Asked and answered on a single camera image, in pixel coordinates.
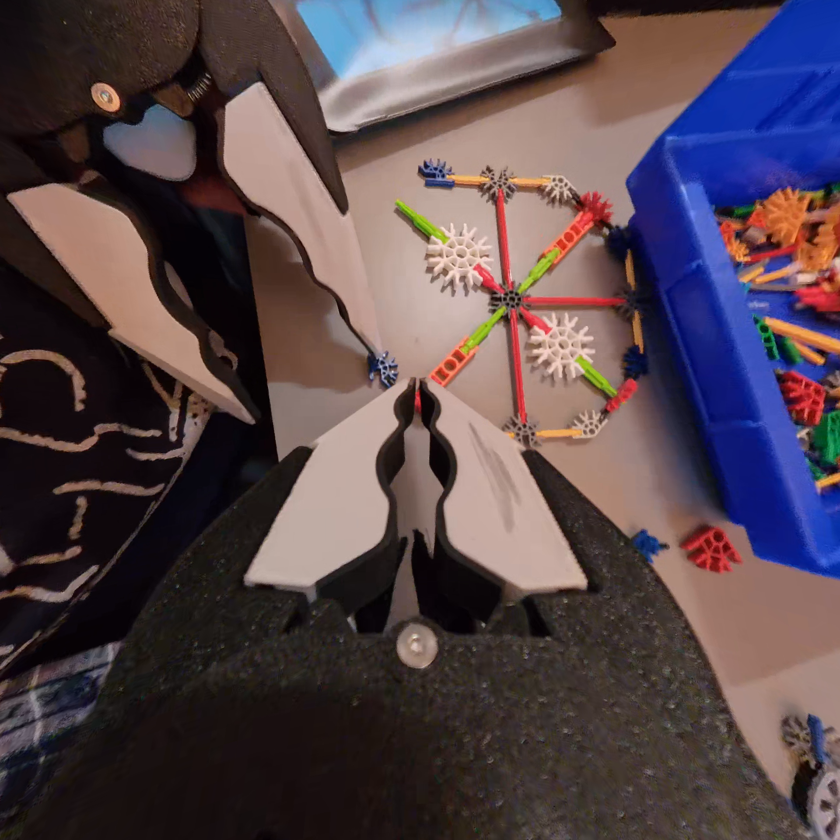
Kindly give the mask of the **colourful toy wheel model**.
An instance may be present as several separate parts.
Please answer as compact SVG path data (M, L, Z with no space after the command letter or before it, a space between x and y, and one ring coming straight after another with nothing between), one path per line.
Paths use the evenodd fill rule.
M487 237L468 224L457 227L432 223L404 201L395 209L426 239L426 271L442 291L477 291L487 297L488 317L468 333L431 371L432 382L449 385L477 354L497 325L505 323L513 391L513 411L503 432L520 446L567 439L595 438L607 421L636 394L638 381L648 373L644 338L644 297L637 282L634 253L627 230L613 222L613 205L599 192L580 192L562 174L518 176L508 167L485 166L477 175L462 175L444 160L426 158L417 174L428 189L477 190L493 207L497 223L500 277L493 276ZM540 254L525 277L515 281L511 270L508 205L520 192L537 193L552 207L567 207L572 219ZM624 283L610 297L537 296L534 287L581 242L599 237L623 264ZM621 361L622 380L614 385L593 365L594 336L572 310L611 310L630 326L632 342ZM552 381L582 379L603 398L603 407L577 416L570 426L541 428L527 407L523 375L526 366Z

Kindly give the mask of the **smartphone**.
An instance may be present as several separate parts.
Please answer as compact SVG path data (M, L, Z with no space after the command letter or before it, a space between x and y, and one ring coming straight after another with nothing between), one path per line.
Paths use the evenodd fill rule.
M331 133L587 61L615 39L586 2L295 1L282 16Z

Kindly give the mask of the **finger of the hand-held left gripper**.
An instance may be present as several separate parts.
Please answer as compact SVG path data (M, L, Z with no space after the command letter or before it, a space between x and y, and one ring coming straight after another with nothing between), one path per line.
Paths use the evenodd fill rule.
M8 201L94 304L109 334L245 424L259 411L216 354L210 330L173 288L161 247L106 193L50 183Z
M246 204L287 233L309 276L333 297L367 353L381 355L352 217L333 200L264 82L226 103L221 134L221 165Z

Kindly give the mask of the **blue plastic bin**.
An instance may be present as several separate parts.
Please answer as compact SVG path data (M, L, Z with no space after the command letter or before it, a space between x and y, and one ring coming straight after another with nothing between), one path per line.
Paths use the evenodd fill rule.
M815 488L713 208L838 182L838 2L788 2L627 178L723 506L762 560L838 578L838 490Z

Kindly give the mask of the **toy frame model with wheels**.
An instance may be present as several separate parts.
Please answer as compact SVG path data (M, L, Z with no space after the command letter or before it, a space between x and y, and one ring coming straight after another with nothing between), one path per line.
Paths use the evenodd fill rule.
M791 804L814 838L839 838L839 731L818 716L794 715L780 724L795 764Z

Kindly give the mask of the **red toy connector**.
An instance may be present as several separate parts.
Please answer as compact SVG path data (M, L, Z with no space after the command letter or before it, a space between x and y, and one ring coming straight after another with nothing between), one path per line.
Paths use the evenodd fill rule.
M734 548L729 536L719 527L701 524L679 543L687 559L697 568L717 574L741 565L742 557Z

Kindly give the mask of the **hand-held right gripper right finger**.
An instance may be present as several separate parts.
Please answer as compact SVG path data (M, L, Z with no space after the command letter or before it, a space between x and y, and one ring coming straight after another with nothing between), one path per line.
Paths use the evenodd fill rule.
M443 491L434 557L453 601L585 591L589 582L516 440L421 380L429 465Z

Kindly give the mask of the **black printed t-shirt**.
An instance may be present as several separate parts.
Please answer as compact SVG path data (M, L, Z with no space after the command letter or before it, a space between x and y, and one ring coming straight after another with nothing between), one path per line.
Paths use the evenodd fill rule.
M124 637L186 548L277 460L253 301L213 336L249 425L2 265L2 677Z

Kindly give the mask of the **plaid flannel shirt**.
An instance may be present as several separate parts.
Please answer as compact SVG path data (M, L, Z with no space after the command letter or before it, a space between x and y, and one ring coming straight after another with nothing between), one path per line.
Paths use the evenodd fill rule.
M37 799L95 707L119 656L105 644L2 682L1 820L11 823Z

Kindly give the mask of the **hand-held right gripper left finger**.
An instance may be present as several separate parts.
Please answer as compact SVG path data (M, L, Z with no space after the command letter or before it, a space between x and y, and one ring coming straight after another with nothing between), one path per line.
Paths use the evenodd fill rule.
M400 563L392 483L417 379L405 379L305 448L308 456L245 573L310 601L374 601Z

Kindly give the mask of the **pile of colourful toy pieces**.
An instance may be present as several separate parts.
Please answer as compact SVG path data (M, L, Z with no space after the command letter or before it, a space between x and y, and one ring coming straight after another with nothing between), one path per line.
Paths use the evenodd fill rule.
M819 496L839 485L839 184L716 205L722 242Z

